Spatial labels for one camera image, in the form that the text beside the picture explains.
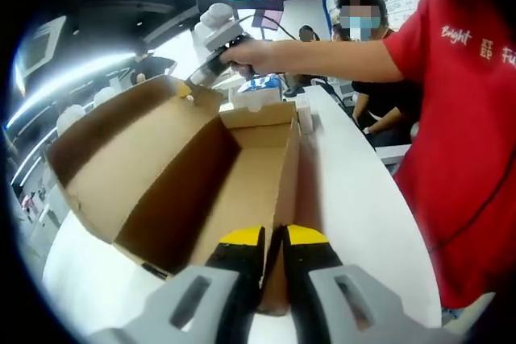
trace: red shirt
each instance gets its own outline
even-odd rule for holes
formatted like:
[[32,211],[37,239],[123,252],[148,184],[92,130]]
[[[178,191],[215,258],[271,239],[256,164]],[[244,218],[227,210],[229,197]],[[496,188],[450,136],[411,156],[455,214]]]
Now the red shirt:
[[462,308],[516,263],[516,40],[488,0],[421,0],[384,42],[400,71],[424,84],[419,132],[395,179],[443,306]]

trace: ceiling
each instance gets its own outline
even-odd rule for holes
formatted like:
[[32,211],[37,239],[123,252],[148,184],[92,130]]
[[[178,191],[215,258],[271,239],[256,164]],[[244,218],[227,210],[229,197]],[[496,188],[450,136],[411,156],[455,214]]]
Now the ceiling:
[[[120,52],[133,52],[134,42],[137,39],[148,37],[158,27],[163,26],[171,19],[177,19],[186,10],[195,7],[196,0],[46,0],[35,14],[32,26],[37,27],[47,21],[61,15],[67,19],[63,26],[56,52],[52,60],[39,70],[32,73],[26,80],[26,97],[30,97],[45,81],[53,79],[66,69],[76,67],[88,60],[102,55],[116,54]],[[160,34],[150,39],[150,46],[157,47],[175,34],[198,22],[198,15],[190,15],[185,20],[177,19],[176,23],[169,23],[168,28],[160,31]],[[128,63],[118,64],[118,70],[126,68]],[[112,72],[116,68],[109,68],[106,72]],[[77,85],[70,90],[84,85],[87,81],[77,80]],[[101,87],[103,81],[95,81]],[[84,105],[93,96],[96,87],[89,87],[83,92],[67,94],[65,99],[72,103]],[[55,125],[58,104],[52,105],[55,96],[49,98],[33,112],[27,113],[17,122],[18,132],[21,126],[25,126],[36,114],[46,106],[52,108],[38,118],[38,125],[25,131],[27,136],[18,140],[21,148],[30,149],[31,144],[37,142],[48,128]],[[13,93],[10,100],[10,112],[16,111],[24,99],[19,93]]]

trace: white counter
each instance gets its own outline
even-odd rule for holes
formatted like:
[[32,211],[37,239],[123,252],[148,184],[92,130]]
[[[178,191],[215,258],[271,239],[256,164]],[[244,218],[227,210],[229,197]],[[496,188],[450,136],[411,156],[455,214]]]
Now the white counter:
[[[318,86],[306,92],[315,132],[302,142],[298,223],[322,225],[344,263],[361,266],[395,291],[416,321],[439,326],[431,262],[392,177],[326,92]],[[53,243],[43,282],[56,308],[82,334],[127,323],[162,284],[88,234],[73,214]],[[292,317],[256,315],[249,342],[295,343]]]

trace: open cardboard box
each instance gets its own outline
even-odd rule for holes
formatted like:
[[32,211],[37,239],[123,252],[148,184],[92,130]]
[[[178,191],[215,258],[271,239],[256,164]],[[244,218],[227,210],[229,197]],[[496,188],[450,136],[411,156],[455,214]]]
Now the open cardboard box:
[[[299,128],[293,103],[218,113],[221,96],[152,78],[74,123],[48,151],[84,227],[154,272],[203,265],[219,239],[293,221]],[[261,309],[287,310],[282,257]]]

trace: cardboard box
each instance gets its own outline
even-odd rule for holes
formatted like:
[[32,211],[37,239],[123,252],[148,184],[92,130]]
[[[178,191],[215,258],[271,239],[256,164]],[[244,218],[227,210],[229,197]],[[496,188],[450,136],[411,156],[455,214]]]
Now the cardboard box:
[[[264,226],[269,247],[273,230],[293,221],[297,187],[293,103],[219,114],[218,93],[200,90],[192,102],[180,98],[183,85],[167,76],[137,85],[48,151],[84,227],[167,274],[204,264],[235,229]],[[286,312],[281,258],[266,284],[262,309]]]

